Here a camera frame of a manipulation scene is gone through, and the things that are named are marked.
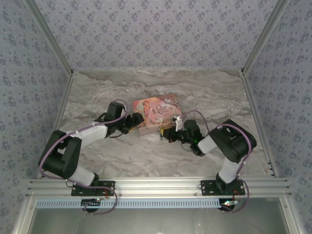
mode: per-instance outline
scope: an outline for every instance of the gray marble tabletop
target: gray marble tabletop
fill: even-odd
[[[60,129],[70,131],[89,125],[117,98],[127,100],[132,108],[134,100],[169,93],[177,95],[183,113],[199,110],[210,129],[230,118],[252,133],[258,146],[241,174],[270,174],[241,78],[238,73],[230,71],[74,72]],[[191,113],[186,119],[196,119],[201,132],[207,133],[200,115]],[[100,177],[215,176],[223,160],[224,155],[219,149],[197,157],[183,150],[180,142],[168,143],[166,139],[161,140],[159,134],[140,136],[135,130],[84,147],[79,164]]]

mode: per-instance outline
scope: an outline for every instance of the cardboard box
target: cardboard box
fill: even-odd
[[[172,118],[181,115],[175,94],[136,100],[132,105],[134,112],[144,117],[144,122],[137,127],[140,135],[157,133],[161,128],[173,127],[175,123]]]

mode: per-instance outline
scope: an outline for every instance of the black cable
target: black cable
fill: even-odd
[[[68,188],[73,188],[73,186],[69,186],[69,185],[67,184],[67,182],[68,182],[68,181],[65,182],[66,186],[67,186]]]
[[[123,133],[121,133],[121,134],[119,134],[119,135],[117,135],[117,136],[109,136],[108,138],[117,138],[117,137],[120,137],[120,136],[122,136],[123,135]]]
[[[183,148],[185,151],[187,151],[187,152],[192,152],[192,150],[186,150],[186,149],[183,147],[182,142],[181,142],[181,146],[182,146],[182,148]]]

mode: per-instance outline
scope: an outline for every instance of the wall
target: wall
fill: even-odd
[[[22,0],[0,1],[0,233],[9,234],[67,77]]]
[[[312,233],[312,2],[291,0],[249,73],[280,176]]]
[[[36,0],[75,69],[240,68],[276,0]]]

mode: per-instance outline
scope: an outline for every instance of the purple cable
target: purple cable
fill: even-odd
[[[200,116],[201,116],[201,117],[203,118],[203,120],[204,120],[204,123],[205,123],[205,125],[206,125],[207,131],[209,132],[209,128],[208,128],[207,121],[206,121],[205,117],[203,116],[203,114],[202,114],[201,112],[199,112],[198,110],[191,110],[191,111],[188,111],[188,112],[184,113],[183,115],[181,115],[181,118],[186,117],[187,114],[189,114],[190,112],[197,112],[197,113],[200,114]]]
[[[236,174],[236,179],[242,181],[245,184],[245,186],[246,186],[246,189],[247,189],[246,201],[244,202],[244,204],[239,209],[237,209],[235,211],[232,211],[230,208],[228,208],[226,206],[222,206],[223,208],[229,210],[229,211],[226,211],[228,213],[237,213],[237,212],[243,210],[246,207],[247,203],[249,202],[249,188],[248,188],[248,185],[247,185],[246,181],[244,181],[243,179],[239,179],[238,178],[238,174],[242,170],[244,162],[246,161],[246,159],[249,157],[250,153],[252,152],[252,144],[251,144],[248,136],[242,130],[237,128],[236,126],[231,125],[231,124],[227,124],[227,123],[222,123],[222,124],[219,124],[219,125],[216,126],[216,128],[218,128],[218,127],[230,127],[230,128],[233,128],[233,129],[237,130],[239,133],[241,133],[243,135],[243,137],[245,138],[245,140],[247,141],[247,144],[248,144],[248,152],[247,152],[246,156],[242,159],[242,164],[240,165],[239,169],[237,170],[237,174]]]
[[[104,125],[104,124],[108,124],[108,123],[115,123],[115,122],[117,122],[117,121],[119,121],[119,120],[121,120],[122,118],[124,118],[124,117],[127,116],[128,110],[129,110],[127,102],[125,102],[125,101],[122,100],[122,99],[116,99],[115,101],[122,101],[122,102],[125,104],[125,106],[126,106],[125,113],[124,113],[121,117],[119,117],[119,118],[117,118],[117,119],[115,119],[115,120],[108,121],[108,122],[97,123],[97,124],[95,124],[94,126]],[[60,142],[62,142],[64,139],[66,139],[66,138],[69,137],[70,135],[73,135],[73,134],[75,134],[75,133],[77,133],[77,132],[83,132],[83,131],[85,131],[85,130],[87,130],[87,129],[90,129],[90,128],[93,128],[93,125],[89,125],[89,126],[86,126],[86,127],[84,127],[84,128],[81,128],[81,129],[79,129],[79,130],[77,130],[77,131],[73,131],[73,132],[67,133],[66,135],[64,135],[64,136],[62,136],[60,139],[58,139],[58,140],[52,145],[52,147],[48,150],[48,152],[44,155],[44,157],[43,157],[43,159],[42,159],[42,161],[41,161],[41,163],[40,163],[40,165],[39,165],[39,172],[40,172],[40,174],[41,174],[42,176],[44,176],[44,177],[49,178],[49,179],[59,179],[59,180],[63,180],[63,178],[59,178],[59,177],[55,177],[55,176],[51,176],[51,175],[45,174],[45,173],[43,172],[43,170],[42,170],[42,167],[43,167],[44,162],[46,161],[46,159],[47,159],[47,157],[50,155],[50,153],[54,150],[54,148],[55,148]],[[86,186],[86,185],[83,185],[83,184],[80,184],[80,183],[76,183],[76,184],[79,185],[79,186],[81,186],[81,187],[88,188],[88,189],[91,189],[91,188],[93,188],[93,189],[107,189],[107,190],[110,190],[110,191],[112,191],[112,192],[114,193],[114,195],[115,195],[115,197],[116,197],[116,200],[115,200],[115,203],[114,203],[113,207],[112,207],[111,209],[105,211],[105,212],[98,213],[98,215],[109,213],[109,212],[111,212],[111,211],[116,207],[118,197],[117,197],[116,192],[115,192],[114,190],[112,190],[111,188],[105,187],[105,186]]]

